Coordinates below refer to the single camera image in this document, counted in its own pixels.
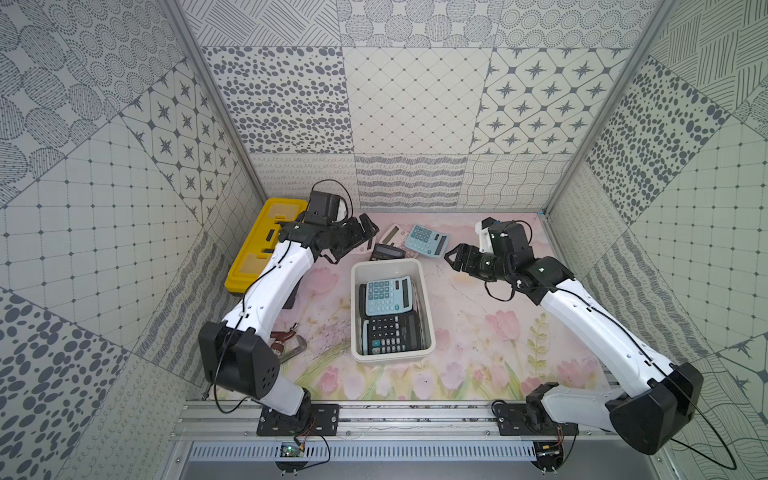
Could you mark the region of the small black calculator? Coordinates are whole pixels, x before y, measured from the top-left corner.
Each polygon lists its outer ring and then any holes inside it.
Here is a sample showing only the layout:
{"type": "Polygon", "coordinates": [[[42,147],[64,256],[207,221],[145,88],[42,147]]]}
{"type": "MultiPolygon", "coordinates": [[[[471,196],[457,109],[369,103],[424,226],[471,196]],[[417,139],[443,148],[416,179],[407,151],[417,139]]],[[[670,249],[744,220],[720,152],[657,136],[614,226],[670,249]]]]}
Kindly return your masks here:
{"type": "Polygon", "coordinates": [[[406,257],[406,252],[398,247],[376,243],[371,252],[370,261],[398,260],[406,257]]]}

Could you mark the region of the small blue calculator back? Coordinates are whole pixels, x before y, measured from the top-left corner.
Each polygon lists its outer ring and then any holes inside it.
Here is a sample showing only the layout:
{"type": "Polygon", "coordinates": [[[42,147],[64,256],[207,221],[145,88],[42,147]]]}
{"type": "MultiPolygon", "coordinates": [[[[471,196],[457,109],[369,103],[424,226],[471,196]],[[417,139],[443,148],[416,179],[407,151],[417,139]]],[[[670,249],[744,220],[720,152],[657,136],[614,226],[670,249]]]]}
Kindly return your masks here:
{"type": "Polygon", "coordinates": [[[414,225],[406,238],[405,247],[419,255],[438,258],[447,251],[449,238],[447,234],[414,225]]]}

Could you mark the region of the white plastic storage box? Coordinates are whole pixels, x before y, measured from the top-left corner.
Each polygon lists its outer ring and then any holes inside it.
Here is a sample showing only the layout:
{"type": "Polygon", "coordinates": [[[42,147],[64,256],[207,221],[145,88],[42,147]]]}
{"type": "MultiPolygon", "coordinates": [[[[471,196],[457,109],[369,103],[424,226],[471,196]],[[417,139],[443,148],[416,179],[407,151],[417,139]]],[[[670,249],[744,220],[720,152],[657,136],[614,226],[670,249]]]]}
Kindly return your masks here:
{"type": "Polygon", "coordinates": [[[351,351],[359,363],[376,364],[420,360],[436,349],[436,335],[431,305],[427,295],[426,279],[421,263],[416,259],[361,262],[351,270],[351,351]],[[422,333],[426,343],[423,350],[364,355],[362,353],[362,320],[358,313],[357,291],[361,283],[409,276],[413,282],[413,308],[421,319],[422,333]]]}

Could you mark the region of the black calculator back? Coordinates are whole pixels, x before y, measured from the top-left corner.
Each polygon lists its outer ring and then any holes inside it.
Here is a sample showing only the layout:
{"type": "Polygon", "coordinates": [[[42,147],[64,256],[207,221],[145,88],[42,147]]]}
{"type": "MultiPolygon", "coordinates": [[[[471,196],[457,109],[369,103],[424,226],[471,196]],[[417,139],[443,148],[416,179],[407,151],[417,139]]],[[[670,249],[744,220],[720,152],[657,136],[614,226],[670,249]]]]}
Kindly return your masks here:
{"type": "Polygon", "coordinates": [[[421,319],[414,311],[371,317],[362,322],[362,353],[383,355],[423,350],[421,319]]]}

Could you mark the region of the pink calculator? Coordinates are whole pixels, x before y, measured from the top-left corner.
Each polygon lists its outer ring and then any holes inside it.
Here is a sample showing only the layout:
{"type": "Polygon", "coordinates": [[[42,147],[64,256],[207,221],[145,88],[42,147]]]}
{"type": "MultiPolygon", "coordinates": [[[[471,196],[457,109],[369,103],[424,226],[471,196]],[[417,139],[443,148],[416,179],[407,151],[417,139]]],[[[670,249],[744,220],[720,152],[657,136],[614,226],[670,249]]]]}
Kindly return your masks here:
{"type": "Polygon", "coordinates": [[[393,224],[380,237],[378,242],[383,245],[404,248],[410,231],[397,224],[393,224]]]}

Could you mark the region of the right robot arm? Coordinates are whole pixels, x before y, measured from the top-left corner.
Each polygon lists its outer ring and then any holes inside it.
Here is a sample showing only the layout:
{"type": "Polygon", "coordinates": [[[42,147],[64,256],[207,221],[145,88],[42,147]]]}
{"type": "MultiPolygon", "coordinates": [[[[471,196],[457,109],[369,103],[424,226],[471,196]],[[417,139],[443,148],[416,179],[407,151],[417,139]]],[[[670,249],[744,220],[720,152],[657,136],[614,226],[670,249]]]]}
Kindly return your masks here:
{"type": "Polygon", "coordinates": [[[461,243],[444,253],[449,266],[485,284],[509,284],[513,295],[526,296],[558,318],[618,382],[609,390],[541,384],[525,400],[530,430],[542,433],[563,424],[596,427],[651,455],[693,419],[703,386],[694,366],[673,363],[628,330],[558,259],[536,256],[522,222],[486,218],[476,232],[478,245],[461,243]]]}

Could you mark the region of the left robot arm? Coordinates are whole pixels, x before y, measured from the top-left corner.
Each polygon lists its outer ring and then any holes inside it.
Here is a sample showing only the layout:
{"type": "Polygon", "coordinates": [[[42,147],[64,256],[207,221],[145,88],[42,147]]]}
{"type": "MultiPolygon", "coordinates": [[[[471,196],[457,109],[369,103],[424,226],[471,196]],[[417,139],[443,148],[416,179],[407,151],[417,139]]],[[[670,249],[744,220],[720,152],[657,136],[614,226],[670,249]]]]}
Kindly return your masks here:
{"type": "Polygon", "coordinates": [[[345,207],[336,194],[313,192],[305,211],[280,221],[272,256],[222,320],[207,322],[198,335],[205,379],[238,392],[301,425],[309,417],[308,392],[280,373],[269,341],[277,317],[301,279],[319,258],[336,264],[373,239],[379,227],[345,207]]]}

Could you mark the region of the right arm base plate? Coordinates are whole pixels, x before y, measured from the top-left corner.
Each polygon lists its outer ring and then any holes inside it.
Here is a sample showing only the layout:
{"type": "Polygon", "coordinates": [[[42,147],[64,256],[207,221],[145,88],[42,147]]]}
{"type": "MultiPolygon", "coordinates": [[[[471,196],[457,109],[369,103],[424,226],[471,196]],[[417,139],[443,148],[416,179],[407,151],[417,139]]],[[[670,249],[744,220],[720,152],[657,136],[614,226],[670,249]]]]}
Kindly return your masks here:
{"type": "Polygon", "coordinates": [[[501,436],[569,437],[579,434],[571,423],[554,422],[545,412],[524,403],[495,400],[490,405],[501,436]]]}

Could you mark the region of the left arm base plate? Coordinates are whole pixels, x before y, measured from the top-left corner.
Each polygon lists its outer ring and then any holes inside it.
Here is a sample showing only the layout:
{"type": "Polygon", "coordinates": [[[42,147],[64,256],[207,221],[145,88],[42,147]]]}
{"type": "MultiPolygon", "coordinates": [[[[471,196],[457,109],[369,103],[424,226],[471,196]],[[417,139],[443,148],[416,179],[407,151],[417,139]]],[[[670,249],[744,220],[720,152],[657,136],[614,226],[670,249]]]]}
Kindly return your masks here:
{"type": "Polygon", "coordinates": [[[335,436],[339,414],[340,405],[331,403],[303,404],[295,415],[265,408],[256,433],[259,437],[335,436]]]}

